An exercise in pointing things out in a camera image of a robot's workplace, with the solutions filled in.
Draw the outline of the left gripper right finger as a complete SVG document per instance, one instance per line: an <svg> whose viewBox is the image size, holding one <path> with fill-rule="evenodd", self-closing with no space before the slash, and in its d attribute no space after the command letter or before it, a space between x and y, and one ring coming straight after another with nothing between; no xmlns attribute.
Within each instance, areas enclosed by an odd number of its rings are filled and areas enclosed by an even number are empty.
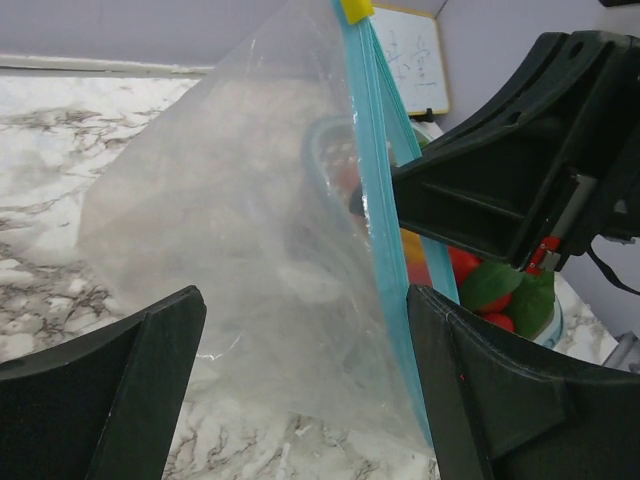
<svg viewBox="0 0 640 480"><path fill-rule="evenodd" d="M635 479L639 378L557 353L411 287L408 316L444 479Z"/></svg>

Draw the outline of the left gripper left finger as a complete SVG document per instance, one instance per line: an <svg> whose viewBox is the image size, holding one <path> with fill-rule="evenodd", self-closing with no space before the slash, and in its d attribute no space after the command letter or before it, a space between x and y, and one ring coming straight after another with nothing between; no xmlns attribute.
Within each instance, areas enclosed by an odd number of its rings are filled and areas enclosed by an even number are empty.
<svg viewBox="0 0 640 480"><path fill-rule="evenodd" d="M161 478L205 317L189 286L2 363L2 478Z"/></svg>

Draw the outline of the small whiteboard with stand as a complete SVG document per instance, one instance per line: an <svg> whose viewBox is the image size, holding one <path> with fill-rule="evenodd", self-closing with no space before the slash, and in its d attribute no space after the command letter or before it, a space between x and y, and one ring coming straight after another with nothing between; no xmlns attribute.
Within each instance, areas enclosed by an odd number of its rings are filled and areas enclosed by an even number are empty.
<svg viewBox="0 0 640 480"><path fill-rule="evenodd" d="M380 3L374 9L371 22L407 113L448 113L447 75L435 18Z"/></svg>

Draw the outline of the blue plastic strip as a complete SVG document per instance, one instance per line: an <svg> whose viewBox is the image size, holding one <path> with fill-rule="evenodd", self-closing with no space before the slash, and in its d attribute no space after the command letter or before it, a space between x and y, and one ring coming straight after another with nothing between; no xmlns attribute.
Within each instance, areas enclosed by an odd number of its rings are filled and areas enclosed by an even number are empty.
<svg viewBox="0 0 640 480"><path fill-rule="evenodd" d="M431 446L391 170L419 156L367 1L289 1L89 188L79 247L119 304L184 285L220 397ZM312 124L353 129L364 218L307 176Z"/></svg>

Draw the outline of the red toy strawberries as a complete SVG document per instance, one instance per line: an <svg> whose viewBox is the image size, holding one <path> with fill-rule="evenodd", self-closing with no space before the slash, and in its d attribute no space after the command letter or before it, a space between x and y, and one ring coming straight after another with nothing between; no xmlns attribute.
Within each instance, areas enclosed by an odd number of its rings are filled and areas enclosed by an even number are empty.
<svg viewBox="0 0 640 480"><path fill-rule="evenodd" d="M357 166L343 167L337 178L345 197L360 186ZM427 253L418 234L406 229L400 233L409 282L435 286L435 253ZM557 305L553 273L519 272L451 246L447 247L447 258L465 309L530 340L553 321Z"/></svg>

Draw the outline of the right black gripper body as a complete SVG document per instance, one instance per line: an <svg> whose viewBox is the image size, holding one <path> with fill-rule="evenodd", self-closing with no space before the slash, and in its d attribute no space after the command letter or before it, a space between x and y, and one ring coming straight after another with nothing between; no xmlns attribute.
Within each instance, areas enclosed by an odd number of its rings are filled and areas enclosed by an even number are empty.
<svg viewBox="0 0 640 480"><path fill-rule="evenodd" d="M552 34L544 68L514 105L534 146L535 212L516 266L558 271L602 236L639 238L639 40Z"/></svg>

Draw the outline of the light blue plastic basket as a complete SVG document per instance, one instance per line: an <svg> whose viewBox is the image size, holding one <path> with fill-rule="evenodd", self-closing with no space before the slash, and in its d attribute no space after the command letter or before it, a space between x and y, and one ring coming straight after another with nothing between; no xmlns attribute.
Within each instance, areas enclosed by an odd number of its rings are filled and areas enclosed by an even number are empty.
<svg viewBox="0 0 640 480"><path fill-rule="evenodd" d="M357 166L353 129L345 117L329 117L311 125L305 135L303 158L308 166L307 176L314 185L323 190L329 207L335 212L333 218L341 229L353 229L364 218L361 185L346 197L340 193L338 174L343 167ZM454 281L453 272L445 267L435 274L438 280ZM554 347L564 332L562 307L556 296L556 311L553 321L539 337L532 340L548 348Z"/></svg>

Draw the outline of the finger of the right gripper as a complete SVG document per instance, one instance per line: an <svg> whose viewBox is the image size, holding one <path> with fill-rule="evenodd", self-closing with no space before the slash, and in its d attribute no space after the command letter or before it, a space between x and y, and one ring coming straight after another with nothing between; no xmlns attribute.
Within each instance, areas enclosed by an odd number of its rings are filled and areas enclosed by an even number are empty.
<svg viewBox="0 0 640 480"><path fill-rule="evenodd" d="M395 167L392 200L400 225L484 259L516 265L535 214L534 146L514 126L514 105L544 68L547 32L475 114Z"/></svg>

